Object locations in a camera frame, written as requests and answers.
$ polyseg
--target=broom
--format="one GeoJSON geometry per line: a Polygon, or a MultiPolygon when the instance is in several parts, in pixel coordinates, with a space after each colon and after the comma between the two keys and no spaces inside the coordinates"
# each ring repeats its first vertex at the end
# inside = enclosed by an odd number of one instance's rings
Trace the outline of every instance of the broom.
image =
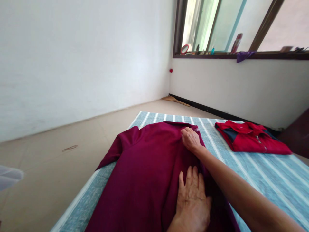
{"type": "Polygon", "coordinates": [[[178,101],[176,98],[174,98],[174,97],[172,97],[172,96],[167,96],[167,97],[162,98],[162,99],[163,99],[163,100],[167,100],[167,101],[178,102],[178,103],[180,103],[180,104],[182,104],[182,105],[185,105],[185,106],[189,106],[189,107],[190,107],[190,105],[188,105],[188,104],[186,104],[186,103],[183,103],[183,102],[181,102],[181,101],[178,101]]]}

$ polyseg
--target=blue striped sheet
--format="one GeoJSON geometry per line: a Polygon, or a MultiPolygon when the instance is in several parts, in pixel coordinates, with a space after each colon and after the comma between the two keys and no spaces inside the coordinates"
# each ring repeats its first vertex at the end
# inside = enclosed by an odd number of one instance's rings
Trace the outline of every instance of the blue striped sheet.
{"type": "MultiPolygon", "coordinates": [[[[162,121],[197,125],[205,146],[214,156],[309,231],[309,168],[297,157],[231,151],[220,133],[214,128],[216,122],[226,120],[140,112],[129,128],[133,126],[142,128],[162,121]]],[[[82,232],[85,230],[115,164],[116,162],[107,165],[93,174],[54,226],[52,232],[82,232]]],[[[250,231],[237,212],[233,208],[232,210],[240,230],[250,231]]]]}

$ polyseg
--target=red jacket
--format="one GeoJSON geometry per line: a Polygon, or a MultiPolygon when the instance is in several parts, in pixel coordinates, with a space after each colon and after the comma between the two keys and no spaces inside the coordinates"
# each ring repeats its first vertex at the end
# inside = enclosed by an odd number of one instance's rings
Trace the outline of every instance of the red jacket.
{"type": "Polygon", "coordinates": [[[216,123],[216,129],[221,133],[232,151],[260,152],[272,154],[291,154],[291,150],[262,125],[251,122],[216,123]]]}

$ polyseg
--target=hand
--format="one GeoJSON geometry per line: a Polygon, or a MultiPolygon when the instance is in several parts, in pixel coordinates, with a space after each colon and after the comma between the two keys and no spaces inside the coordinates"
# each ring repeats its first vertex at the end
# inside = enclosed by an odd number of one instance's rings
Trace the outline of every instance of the hand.
{"type": "Polygon", "coordinates": [[[205,195],[204,178],[197,167],[189,167],[186,185],[180,172],[176,215],[168,231],[205,232],[210,223],[211,201],[205,195]]]}
{"type": "Polygon", "coordinates": [[[198,134],[191,128],[186,127],[180,132],[183,138],[183,144],[189,151],[195,153],[200,147],[202,147],[198,134]]]}

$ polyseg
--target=window sill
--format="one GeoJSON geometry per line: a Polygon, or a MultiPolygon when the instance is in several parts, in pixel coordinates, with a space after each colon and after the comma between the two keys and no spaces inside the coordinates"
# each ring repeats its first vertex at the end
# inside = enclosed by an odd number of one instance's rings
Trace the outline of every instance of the window sill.
{"type": "MultiPolygon", "coordinates": [[[[218,55],[173,55],[173,58],[182,59],[236,59],[237,55],[218,54],[218,55]]],[[[261,60],[309,60],[309,53],[256,53],[248,59],[261,60]]]]}

